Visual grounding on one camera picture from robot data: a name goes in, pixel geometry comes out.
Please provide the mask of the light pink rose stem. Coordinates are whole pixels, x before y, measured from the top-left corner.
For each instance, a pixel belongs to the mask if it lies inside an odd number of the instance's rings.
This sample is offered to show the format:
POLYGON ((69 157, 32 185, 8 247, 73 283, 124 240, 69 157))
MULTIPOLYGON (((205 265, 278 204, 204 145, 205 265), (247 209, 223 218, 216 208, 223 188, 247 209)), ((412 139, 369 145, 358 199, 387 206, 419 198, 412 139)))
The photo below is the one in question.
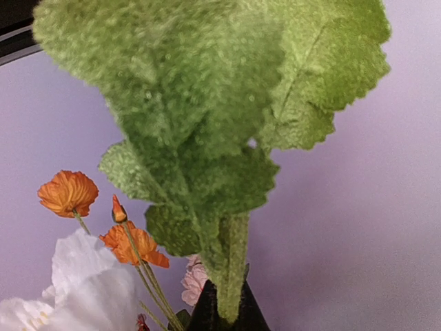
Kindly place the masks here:
POLYGON ((201 258, 194 254, 187 258, 185 275, 181 281, 184 287, 181 298, 189 306, 194 307, 208 280, 208 275, 201 258))

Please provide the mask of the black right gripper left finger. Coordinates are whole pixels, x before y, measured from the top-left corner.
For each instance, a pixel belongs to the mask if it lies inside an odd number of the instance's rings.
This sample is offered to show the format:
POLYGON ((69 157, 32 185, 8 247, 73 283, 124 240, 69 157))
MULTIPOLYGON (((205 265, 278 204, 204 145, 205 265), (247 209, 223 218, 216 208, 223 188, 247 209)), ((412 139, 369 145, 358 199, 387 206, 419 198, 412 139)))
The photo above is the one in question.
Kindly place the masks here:
POLYGON ((207 280, 186 327, 187 331, 220 330, 216 286, 207 280))

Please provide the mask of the orange flower stem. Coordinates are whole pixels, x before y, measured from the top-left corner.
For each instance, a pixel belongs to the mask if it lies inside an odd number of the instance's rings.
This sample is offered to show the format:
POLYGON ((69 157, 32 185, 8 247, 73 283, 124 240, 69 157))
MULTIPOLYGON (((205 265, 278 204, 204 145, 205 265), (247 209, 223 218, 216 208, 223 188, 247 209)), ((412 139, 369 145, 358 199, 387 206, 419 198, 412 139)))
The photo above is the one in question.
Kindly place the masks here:
MULTIPOLYGON (((62 218, 76 219, 89 233, 83 221, 90 213, 90 206, 99 195, 99 189, 82 172, 61 170, 40 186, 37 196, 42 206, 62 218)), ((112 197, 112 226, 99 238, 122 264, 132 265, 140 276, 151 298, 166 316, 173 330, 183 330, 183 324, 165 298, 152 265, 168 269, 170 260, 158 250, 158 243, 144 230, 136 227, 127 217, 116 196, 112 197)))

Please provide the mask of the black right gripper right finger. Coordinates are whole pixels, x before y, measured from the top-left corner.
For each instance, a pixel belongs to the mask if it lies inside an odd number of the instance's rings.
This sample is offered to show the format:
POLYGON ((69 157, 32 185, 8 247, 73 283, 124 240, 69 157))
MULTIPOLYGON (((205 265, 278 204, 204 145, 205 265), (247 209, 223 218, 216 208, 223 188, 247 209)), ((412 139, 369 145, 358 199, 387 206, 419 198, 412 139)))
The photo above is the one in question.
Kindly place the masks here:
POLYGON ((242 287, 239 314, 234 323, 234 330, 270 331, 247 281, 242 287))

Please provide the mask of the white blue flower stem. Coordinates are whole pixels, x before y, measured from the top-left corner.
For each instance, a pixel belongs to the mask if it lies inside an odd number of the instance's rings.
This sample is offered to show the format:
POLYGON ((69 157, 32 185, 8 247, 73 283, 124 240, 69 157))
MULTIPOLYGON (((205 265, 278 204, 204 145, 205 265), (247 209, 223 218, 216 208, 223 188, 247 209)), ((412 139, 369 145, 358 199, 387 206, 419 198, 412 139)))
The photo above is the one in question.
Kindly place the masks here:
POLYGON ((1 329, 135 330, 138 314, 132 273, 79 228, 57 240, 52 284, 40 299, 1 301, 1 329))

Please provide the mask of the peach pink flower stem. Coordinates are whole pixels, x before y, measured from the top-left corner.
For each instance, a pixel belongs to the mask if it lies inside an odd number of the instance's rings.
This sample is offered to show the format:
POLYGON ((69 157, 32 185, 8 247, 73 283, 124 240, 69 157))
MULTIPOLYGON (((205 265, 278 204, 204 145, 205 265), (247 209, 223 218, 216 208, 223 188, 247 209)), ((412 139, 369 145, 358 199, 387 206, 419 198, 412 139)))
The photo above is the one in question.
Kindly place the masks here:
POLYGON ((147 230, 198 254, 237 320, 250 212, 274 149, 309 150, 389 72, 381 1, 41 1, 34 39, 97 87, 124 140, 101 169, 150 203, 147 230))

